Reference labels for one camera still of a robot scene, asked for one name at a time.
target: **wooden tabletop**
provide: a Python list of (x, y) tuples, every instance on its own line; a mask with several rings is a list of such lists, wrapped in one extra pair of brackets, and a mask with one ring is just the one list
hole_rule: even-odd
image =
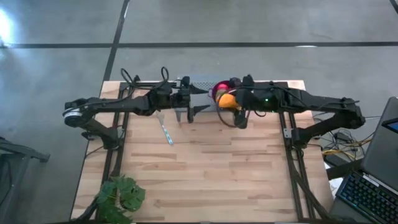
[[(289, 87), (305, 89), (302, 80), (287, 82)], [(101, 97), (117, 98), (118, 90), (119, 82), (104, 82)], [(139, 90), (134, 96), (144, 93)], [(162, 114), (173, 146), (155, 114), (129, 117), (121, 173), (147, 190), (141, 209), (131, 214), (134, 221), (297, 220), (278, 114), (260, 118), (252, 113), (246, 129), (221, 124), (213, 112), (197, 114), (192, 124), (184, 114), (178, 123), (174, 110)], [(96, 119), (111, 126), (113, 113), (97, 114)], [(309, 111), (295, 119), (298, 127), (313, 124)], [(100, 140), (90, 142), (87, 153), (101, 145)], [(329, 210), (333, 199), (320, 149), (309, 146), (304, 152), (310, 188)], [(81, 215), (99, 191), (105, 155), (101, 149), (85, 160), (72, 218)], [(300, 197), (306, 213), (302, 192)]]

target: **laptop screen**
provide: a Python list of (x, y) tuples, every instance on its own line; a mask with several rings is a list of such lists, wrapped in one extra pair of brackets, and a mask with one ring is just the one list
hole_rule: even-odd
[(389, 98), (365, 157), (363, 171), (398, 191), (398, 99)]

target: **potted plant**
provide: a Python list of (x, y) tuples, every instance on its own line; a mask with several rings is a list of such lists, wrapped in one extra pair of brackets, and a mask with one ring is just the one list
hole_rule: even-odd
[(130, 224), (124, 214), (137, 211), (145, 199), (145, 190), (136, 181), (124, 175), (111, 177), (96, 195), (99, 217), (112, 224)]

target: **laptop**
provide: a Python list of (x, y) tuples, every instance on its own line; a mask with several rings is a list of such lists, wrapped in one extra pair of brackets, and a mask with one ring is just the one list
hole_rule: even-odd
[(352, 170), (330, 213), (363, 223), (398, 224), (398, 98), (389, 98), (360, 170)]

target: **wooden table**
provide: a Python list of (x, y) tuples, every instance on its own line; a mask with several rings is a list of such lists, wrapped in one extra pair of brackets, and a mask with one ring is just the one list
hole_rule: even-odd
[[(288, 83), (289, 87), (305, 89), (302, 80)], [(118, 90), (119, 82), (104, 82), (101, 97), (117, 98)], [(174, 110), (162, 113), (173, 146), (155, 114), (143, 117), (131, 113), (129, 117), (121, 173), (147, 190), (141, 209), (131, 214), (134, 221), (297, 219), (278, 114), (260, 118), (252, 113), (246, 129), (233, 129), (221, 124), (213, 112), (199, 113), (192, 124), (183, 120), (184, 115), (179, 124)], [(96, 119), (111, 126), (113, 113), (97, 114)], [(313, 124), (310, 111), (296, 114), (295, 119), (298, 127)], [(93, 141), (87, 152), (101, 145), (101, 141)], [(309, 146), (304, 151), (310, 188), (329, 210), (333, 199), (320, 149)], [(105, 150), (99, 150), (85, 160), (72, 218), (82, 214), (99, 191), (105, 155)], [(302, 192), (300, 197), (306, 214)]]

